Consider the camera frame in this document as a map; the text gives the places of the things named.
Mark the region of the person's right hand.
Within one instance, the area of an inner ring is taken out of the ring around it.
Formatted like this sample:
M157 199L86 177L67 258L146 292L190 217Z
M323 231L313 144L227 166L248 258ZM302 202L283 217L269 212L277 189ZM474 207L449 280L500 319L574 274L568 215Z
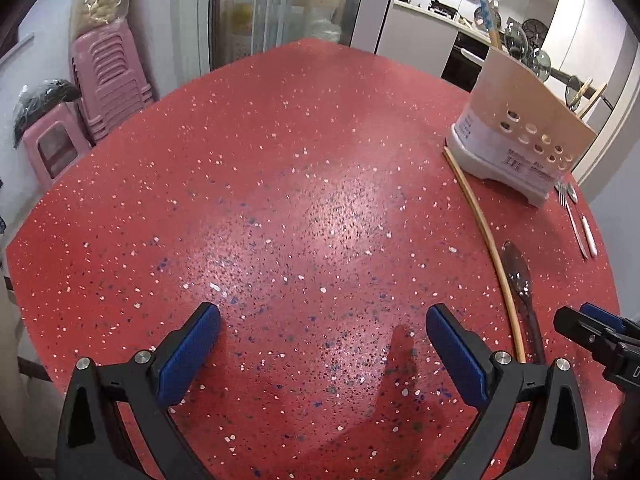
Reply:
M594 461L593 478L639 478L638 393L626 393L615 411Z

